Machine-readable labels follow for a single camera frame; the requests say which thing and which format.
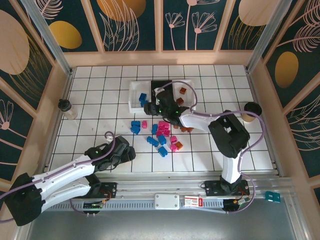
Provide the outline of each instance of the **black bottle cap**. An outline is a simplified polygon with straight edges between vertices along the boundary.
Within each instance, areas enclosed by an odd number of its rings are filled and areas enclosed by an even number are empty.
[[[254,114],[257,114],[260,116],[262,114],[262,108],[260,105],[256,102],[248,102],[246,105],[244,105],[244,110],[248,112],[252,112]]]
[[[59,103],[58,103],[58,108],[62,111],[62,112],[66,112],[69,111],[72,107],[72,104],[70,103],[69,100],[66,99],[60,99]]]

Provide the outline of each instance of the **white grid floor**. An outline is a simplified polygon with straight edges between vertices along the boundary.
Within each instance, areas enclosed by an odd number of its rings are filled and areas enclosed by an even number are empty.
[[[144,113],[129,113],[130,81],[188,79],[194,81],[198,96],[196,110],[221,113],[224,110],[243,110],[253,96],[242,65],[154,65],[154,66],[85,66],[77,67],[70,102],[77,108],[78,117],[61,121],[49,169],[53,170],[78,158],[87,149],[105,143],[104,133],[113,131],[122,135],[134,147],[136,158],[120,164],[112,172],[207,172],[221,171],[223,155],[218,151],[212,136],[194,129],[181,132],[171,126],[171,135],[183,144],[179,152],[161,157],[157,149],[147,143],[152,124],[162,119]],[[262,129],[256,119],[244,123],[250,133],[249,145],[260,136]],[[130,131],[131,121],[147,120],[147,129],[139,135]],[[242,170],[272,170],[266,141],[247,152]]]

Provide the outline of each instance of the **blue block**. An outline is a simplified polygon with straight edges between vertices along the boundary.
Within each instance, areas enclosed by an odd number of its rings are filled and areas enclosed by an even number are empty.
[[[147,103],[148,103],[148,101],[147,101],[147,100],[143,100],[143,101],[141,101],[141,102],[140,102],[140,105],[141,105],[141,107],[143,108],[143,107],[144,107],[144,105],[145,105],[145,104],[147,104]]]
[[[270,202],[280,203],[280,193],[273,192],[273,191],[266,191],[264,195],[264,199]]]
[[[139,126],[136,126],[136,125],[133,125],[131,128],[130,128],[131,132],[133,132],[134,134],[139,134],[140,132],[140,127]]]
[[[139,97],[139,101],[142,102],[142,101],[145,101],[147,98],[147,94],[145,93],[141,93],[140,97]]]
[[[159,153],[160,153],[160,155],[162,156],[162,157],[165,157],[165,156],[167,156],[168,155],[168,151],[165,149],[165,147],[160,147],[159,149],[158,149],[158,151],[159,151]]]
[[[167,140],[166,140],[165,136],[163,136],[163,135],[161,135],[161,136],[158,137],[158,141],[159,141],[159,143],[160,143],[161,145],[167,143]]]
[[[153,124],[151,133],[153,135],[156,135],[157,130],[158,130],[158,124]]]
[[[153,138],[150,137],[150,136],[148,136],[148,137],[146,138],[146,141],[147,141],[148,143],[152,144],[152,145],[155,146],[155,147],[158,147],[158,146],[159,146],[159,142],[158,142],[157,140],[153,139]]]
[[[140,121],[131,121],[131,127],[138,126],[140,128]]]

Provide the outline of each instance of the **clear plastic bottle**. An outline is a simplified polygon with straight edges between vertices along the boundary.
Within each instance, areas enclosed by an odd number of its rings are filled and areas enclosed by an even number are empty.
[[[58,108],[69,120],[75,119],[78,116],[77,109],[71,104],[69,100],[60,99],[58,103]]]

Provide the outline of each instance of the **pink block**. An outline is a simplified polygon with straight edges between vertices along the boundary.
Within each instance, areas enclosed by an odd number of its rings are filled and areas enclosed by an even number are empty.
[[[169,128],[170,128],[170,123],[165,122],[165,123],[164,123],[164,129],[169,129]]]
[[[158,127],[159,127],[159,126],[164,126],[164,125],[165,125],[165,123],[166,123],[165,121],[159,121],[159,123],[158,123]]]
[[[163,135],[165,137],[169,137],[170,136],[170,130],[164,130]]]
[[[156,135],[156,137],[159,137],[159,136],[163,135],[163,132],[162,131],[156,131],[155,135]]]
[[[171,142],[171,144],[174,144],[174,143],[176,143],[177,141],[178,141],[178,139],[177,139],[176,136],[170,137],[170,142]]]
[[[164,131],[164,130],[165,130],[165,126],[158,125],[158,131]]]
[[[142,128],[146,129],[147,128],[147,121],[142,121]]]
[[[170,146],[170,149],[171,149],[172,152],[176,152],[178,150],[178,148],[177,148],[177,146],[175,144],[172,144]]]

